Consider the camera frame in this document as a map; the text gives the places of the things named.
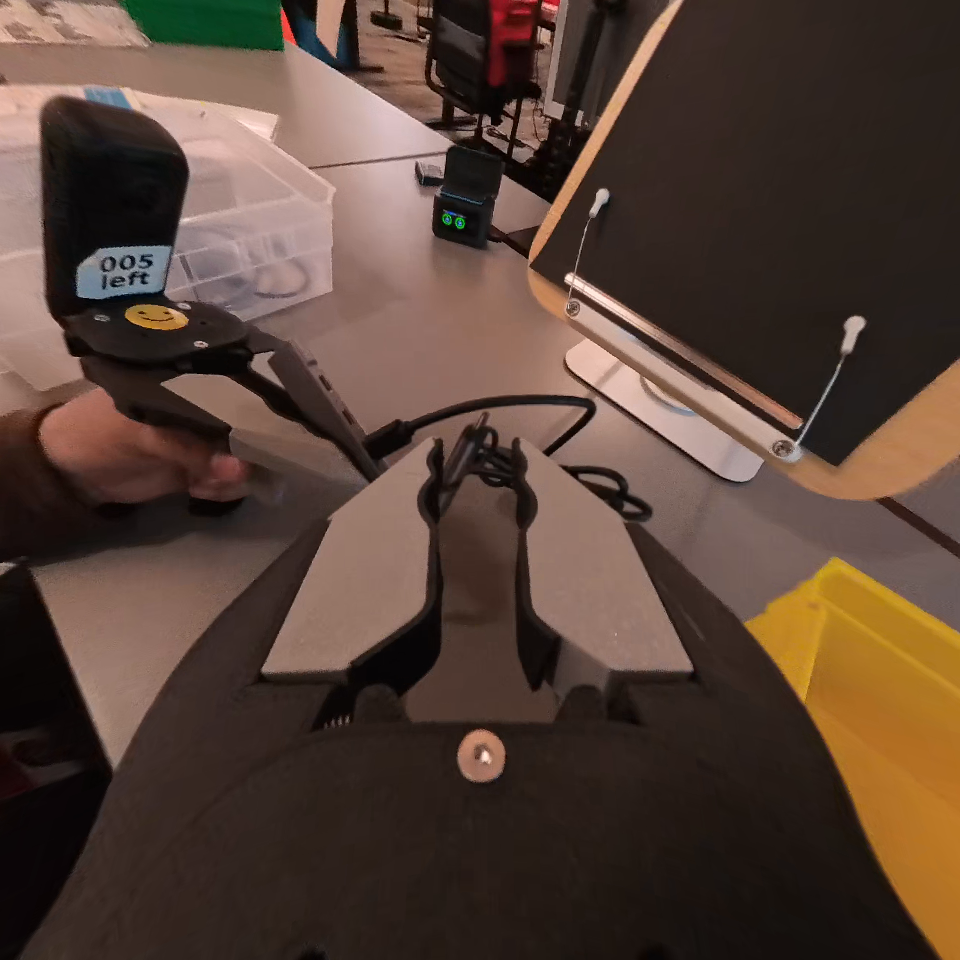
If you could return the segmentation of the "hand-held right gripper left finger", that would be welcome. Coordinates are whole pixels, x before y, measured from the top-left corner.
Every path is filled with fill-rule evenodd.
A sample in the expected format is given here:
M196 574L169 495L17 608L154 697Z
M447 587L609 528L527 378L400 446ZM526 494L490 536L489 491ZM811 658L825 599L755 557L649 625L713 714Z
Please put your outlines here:
M444 445L427 438L330 518L261 669L404 696L442 646L437 499Z

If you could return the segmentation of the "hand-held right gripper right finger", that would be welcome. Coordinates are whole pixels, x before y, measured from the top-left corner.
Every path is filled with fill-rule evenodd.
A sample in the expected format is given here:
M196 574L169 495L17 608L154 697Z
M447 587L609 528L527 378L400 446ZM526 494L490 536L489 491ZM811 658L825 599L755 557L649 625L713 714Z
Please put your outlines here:
M529 441L514 442L516 640L532 690L684 681L693 663L613 508Z

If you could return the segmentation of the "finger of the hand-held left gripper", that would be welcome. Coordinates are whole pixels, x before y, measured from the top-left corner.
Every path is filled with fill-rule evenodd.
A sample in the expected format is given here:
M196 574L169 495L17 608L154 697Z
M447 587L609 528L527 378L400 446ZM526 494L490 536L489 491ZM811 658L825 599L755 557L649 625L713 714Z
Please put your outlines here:
M250 465L262 490L279 489L282 477L308 478L349 490L367 481L330 441L271 411L266 402L223 376L182 375L164 389L230 429L230 454Z

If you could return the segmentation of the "grey usb hub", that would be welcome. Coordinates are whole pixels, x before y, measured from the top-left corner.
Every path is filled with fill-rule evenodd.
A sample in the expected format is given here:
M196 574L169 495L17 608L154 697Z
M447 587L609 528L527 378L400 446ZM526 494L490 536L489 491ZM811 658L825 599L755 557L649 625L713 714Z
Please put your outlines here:
M295 342L283 343L269 366L309 432L340 450L366 481L374 482L386 472L384 462L369 452L367 434L312 354Z

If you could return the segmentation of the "clear plastic bin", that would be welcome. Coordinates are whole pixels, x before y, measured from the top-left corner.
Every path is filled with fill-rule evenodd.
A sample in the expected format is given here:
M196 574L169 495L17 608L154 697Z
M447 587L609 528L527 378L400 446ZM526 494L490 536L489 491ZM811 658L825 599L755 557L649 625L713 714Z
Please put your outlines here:
M40 110L60 95L145 114L184 151L190 181L169 297L250 322L332 291L335 189L274 144L276 115L131 88L3 85L2 409L82 376L44 296Z

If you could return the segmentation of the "yellow plastic bin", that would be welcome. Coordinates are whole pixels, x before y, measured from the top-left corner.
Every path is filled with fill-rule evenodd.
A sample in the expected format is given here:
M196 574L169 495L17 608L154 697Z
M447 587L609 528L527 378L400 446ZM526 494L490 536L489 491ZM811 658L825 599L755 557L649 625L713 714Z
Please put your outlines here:
M883 869L959 957L959 634L832 558L746 626L831 751Z

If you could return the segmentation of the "person's left hand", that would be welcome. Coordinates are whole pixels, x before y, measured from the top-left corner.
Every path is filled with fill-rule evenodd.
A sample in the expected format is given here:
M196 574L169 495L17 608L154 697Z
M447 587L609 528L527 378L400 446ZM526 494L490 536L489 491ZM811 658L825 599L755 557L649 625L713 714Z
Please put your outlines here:
M38 440L51 466L99 505L174 496L234 502L250 491L245 462L185 430L127 418L101 389L44 414Z

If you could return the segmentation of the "black charger with green display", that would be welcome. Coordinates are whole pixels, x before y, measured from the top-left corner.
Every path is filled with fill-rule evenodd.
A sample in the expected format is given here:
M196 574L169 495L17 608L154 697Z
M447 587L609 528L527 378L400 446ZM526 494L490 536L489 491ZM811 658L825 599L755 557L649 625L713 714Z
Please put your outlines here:
M503 179L503 160L483 150L453 145L434 198L432 229L438 239L485 250Z

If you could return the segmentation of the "green plastic bin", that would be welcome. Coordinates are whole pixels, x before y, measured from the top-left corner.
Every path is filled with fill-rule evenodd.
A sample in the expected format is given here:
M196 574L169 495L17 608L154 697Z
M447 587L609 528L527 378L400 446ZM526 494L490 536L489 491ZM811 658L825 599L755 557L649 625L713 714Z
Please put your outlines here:
M282 52L281 1L122 1L152 43Z

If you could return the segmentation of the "printed paper sheet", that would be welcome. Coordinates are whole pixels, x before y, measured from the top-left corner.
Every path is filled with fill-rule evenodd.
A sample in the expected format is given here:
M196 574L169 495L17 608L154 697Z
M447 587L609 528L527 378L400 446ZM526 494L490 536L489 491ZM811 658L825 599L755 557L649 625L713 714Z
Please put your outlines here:
M2 1L1 44L142 49L151 42L119 2Z

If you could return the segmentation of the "black office chair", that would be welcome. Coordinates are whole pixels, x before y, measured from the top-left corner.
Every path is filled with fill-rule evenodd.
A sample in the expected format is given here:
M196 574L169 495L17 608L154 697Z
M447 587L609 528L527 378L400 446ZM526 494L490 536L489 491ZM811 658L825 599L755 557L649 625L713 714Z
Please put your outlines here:
M440 1L433 3L433 20L427 44L425 82L441 99L438 119L426 125L436 131L456 129L456 114L502 122L510 104L512 118L519 117L525 101L538 101L543 90L538 83L539 33L536 37L534 78L519 87L493 89L487 82L489 42L488 1Z

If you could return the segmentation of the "red fabric item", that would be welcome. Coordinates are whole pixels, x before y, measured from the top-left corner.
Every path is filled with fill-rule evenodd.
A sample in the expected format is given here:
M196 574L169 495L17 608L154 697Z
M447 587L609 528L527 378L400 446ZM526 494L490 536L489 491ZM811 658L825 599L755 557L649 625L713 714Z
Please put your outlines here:
M518 88L534 78L543 2L487 1L486 81L494 90Z

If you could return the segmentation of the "black board with wooden edge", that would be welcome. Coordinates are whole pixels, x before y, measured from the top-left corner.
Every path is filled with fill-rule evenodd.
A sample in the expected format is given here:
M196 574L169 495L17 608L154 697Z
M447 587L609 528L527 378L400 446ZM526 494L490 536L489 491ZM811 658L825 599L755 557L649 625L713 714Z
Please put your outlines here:
M795 439L794 465L879 500L958 460L958 2L676 2L644 37L539 229L529 283L579 278L678 366Z

